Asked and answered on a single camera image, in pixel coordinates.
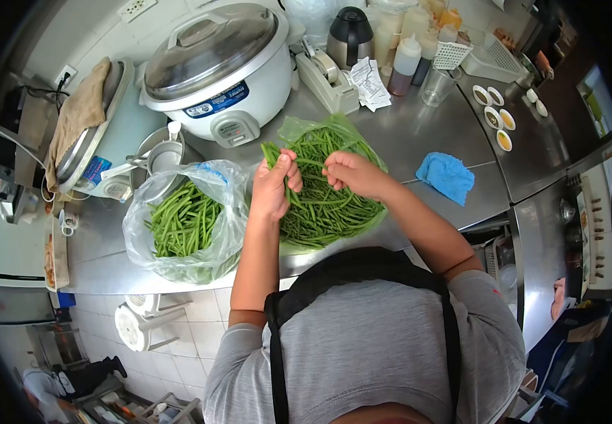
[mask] rice cooker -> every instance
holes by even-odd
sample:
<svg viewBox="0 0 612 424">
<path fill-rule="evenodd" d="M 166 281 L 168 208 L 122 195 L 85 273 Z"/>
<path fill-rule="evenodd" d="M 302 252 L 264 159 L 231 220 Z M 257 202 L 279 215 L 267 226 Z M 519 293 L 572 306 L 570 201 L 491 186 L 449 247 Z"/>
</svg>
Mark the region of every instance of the rice cooker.
<svg viewBox="0 0 612 424">
<path fill-rule="evenodd" d="M 155 51 L 141 100 L 223 147 L 252 141 L 290 94 L 288 30 L 282 13 L 259 4 L 202 13 L 176 27 Z"/>
<path fill-rule="evenodd" d="M 126 163 L 153 131 L 167 123 L 163 113 L 139 105 L 131 59 L 111 62 L 103 83 L 106 121 L 84 130 L 56 165 L 61 193 L 75 190 L 100 198 L 124 201 L 132 195 L 129 176 L 101 178 L 101 172 Z"/>
</svg>

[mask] black shoe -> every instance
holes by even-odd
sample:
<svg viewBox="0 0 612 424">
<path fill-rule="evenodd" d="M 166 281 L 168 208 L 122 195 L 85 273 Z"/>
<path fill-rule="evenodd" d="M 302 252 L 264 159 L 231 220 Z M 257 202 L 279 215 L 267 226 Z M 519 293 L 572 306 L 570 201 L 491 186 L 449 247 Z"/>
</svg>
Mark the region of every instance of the black shoe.
<svg viewBox="0 0 612 424">
<path fill-rule="evenodd" d="M 114 356 L 113 362 L 115 362 L 115 370 L 120 373 L 122 378 L 127 378 L 127 371 L 125 370 L 125 367 L 122 366 L 122 362 L 120 361 L 120 358 L 118 358 L 117 356 Z"/>
</svg>

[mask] blue sponge cloth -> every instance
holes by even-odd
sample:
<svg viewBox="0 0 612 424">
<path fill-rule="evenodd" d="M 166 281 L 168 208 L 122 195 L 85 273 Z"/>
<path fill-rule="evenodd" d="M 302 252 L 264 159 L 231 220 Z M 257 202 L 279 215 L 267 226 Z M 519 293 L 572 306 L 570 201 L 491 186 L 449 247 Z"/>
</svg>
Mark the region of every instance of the blue sponge cloth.
<svg viewBox="0 0 612 424">
<path fill-rule="evenodd" d="M 414 175 L 461 206 L 466 204 L 466 193 L 475 182 L 473 173 L 459 159 L 440 152 L 426 155 Z"/>
</svg>

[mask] green bean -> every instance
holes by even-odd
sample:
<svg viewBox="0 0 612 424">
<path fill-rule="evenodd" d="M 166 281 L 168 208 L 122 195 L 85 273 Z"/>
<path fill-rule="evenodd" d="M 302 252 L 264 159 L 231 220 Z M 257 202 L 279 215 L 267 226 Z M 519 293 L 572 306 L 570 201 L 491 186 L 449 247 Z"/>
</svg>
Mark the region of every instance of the green bean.
<svg viewBox="0 0 612 424">
<path fill-rule="evenodd" d="M 350 189 L 335 191 L 322 175 L 324 162 L 334 151 L 352 151 L 381 165 L 378 156 L 357 132 L 333 125 L 308 131 L 296 140 L 286 140 L 286 148 L 293 150 L 303 180 L 299 193 L 287 187 L 285 197 L 295 208 L 290 208 L 280 222 L 282 242 L 307 248 L 323 248 L 342 237 L 360 234 L 373 224 L 384 206 L 371 199 L 361 198 Z M 279 148 L 272 142 L 261 145 L 269 168 L 275 165 Z"/>
<path fill-rule="evenodd" d="M 156 257 L 185 257 L 211 243 L 212 228 L 223 205 L 186 182 L 153 209 L 150 222 Z"/>
</svg>

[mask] clear plastic cup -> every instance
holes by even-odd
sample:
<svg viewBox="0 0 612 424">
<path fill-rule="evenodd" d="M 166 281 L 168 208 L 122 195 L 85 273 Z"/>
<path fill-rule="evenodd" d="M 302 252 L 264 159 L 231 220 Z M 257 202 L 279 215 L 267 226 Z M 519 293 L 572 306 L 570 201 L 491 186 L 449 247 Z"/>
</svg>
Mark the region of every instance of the clear plastic cup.
<svg viewBox="0 0 612 424">
<path fill-rule="evenodd" d="M 431 63 L 429 73 L 421 85 L 421 100 L 426 106 L 439 106 L 461 77 L 462 72 L 458 66 L 453 70 L 436 69 L 435 62 Z"/>
</svg>

